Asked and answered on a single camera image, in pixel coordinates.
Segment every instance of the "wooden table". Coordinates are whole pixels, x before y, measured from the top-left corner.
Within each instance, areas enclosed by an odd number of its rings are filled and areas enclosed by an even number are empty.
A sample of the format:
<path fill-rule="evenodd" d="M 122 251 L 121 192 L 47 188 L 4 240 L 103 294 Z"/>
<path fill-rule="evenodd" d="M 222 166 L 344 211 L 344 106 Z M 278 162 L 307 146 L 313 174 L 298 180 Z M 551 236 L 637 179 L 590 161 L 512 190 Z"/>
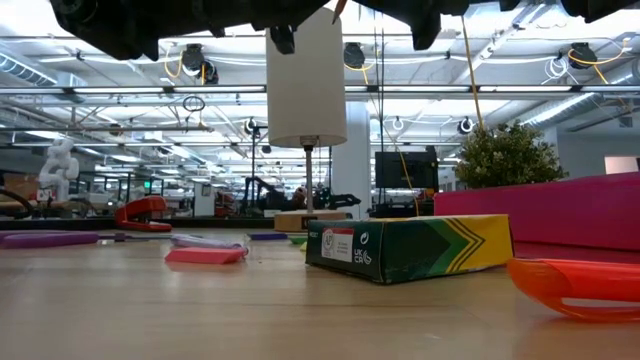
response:
<path fill-rule="evenodd" d="M 307 267 L 286 242 L 254 242 L 246 262 L 226 266 L 169 268 L 168 250 L 0 251 L 0 359 L 640 356 L 640 324 L 563 319 L 520 294 L 503 269 L 380 286 Z"/>

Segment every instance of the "white robot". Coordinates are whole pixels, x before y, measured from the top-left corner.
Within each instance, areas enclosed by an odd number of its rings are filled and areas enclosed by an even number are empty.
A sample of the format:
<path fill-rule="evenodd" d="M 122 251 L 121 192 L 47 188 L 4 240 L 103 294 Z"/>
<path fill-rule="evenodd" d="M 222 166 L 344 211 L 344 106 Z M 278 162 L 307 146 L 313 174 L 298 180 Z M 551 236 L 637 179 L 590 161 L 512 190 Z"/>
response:
<path fill-rule="evenodd" d="M 54 140 L 47 149 L 47 162 L 40 170 L 40 188 L 55 187 L 56 201 L 69 200 L 69 180 L 78 178 L 78 160 L 71 157 L 73 145 L 73 141 L 69 139 Z"/>

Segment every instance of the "black monitor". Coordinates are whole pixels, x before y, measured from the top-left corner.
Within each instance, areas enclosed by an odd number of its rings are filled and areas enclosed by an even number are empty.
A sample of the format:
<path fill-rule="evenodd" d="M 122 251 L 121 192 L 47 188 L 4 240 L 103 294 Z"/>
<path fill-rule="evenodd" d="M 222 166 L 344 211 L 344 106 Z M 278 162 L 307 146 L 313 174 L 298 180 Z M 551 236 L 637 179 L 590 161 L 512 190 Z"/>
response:
<path fill-rule="evenodd" d="M 438 159 L 430 152 L 403 152 L 414 189 L 438 191 Z M 376 187 L 408 189 L 409 182 L 398 152 L 376 152 Z"/>

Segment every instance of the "potted plant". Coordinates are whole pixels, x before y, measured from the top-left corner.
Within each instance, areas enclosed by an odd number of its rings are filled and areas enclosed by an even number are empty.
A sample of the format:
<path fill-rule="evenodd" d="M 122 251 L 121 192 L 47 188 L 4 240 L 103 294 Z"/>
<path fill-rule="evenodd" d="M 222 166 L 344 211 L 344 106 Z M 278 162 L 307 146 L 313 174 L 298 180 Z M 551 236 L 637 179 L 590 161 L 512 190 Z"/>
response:
<path fill-rule="evenodd" d="M 476 126 L 462 145 L 455 168 L 470 189 L 557 181 L 568 174 L 558 164 L 553 145 L 533 127 L 501 124 Z"/>

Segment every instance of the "white lampshade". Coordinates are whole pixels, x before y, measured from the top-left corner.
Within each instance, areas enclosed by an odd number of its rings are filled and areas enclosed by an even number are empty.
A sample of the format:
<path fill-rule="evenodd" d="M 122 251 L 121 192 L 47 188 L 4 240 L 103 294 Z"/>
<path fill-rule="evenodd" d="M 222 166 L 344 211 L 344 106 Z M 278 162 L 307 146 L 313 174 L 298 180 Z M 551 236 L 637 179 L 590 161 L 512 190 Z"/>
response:
<path fill-rule="evenodd" d="M 347 141 L 342 23 L 321 8 L 294 33 L 295 53 L 282 55 L 267 31 L 269 143 L 302 147 L 301 138 L 318 138 L 317 146 Z"/>

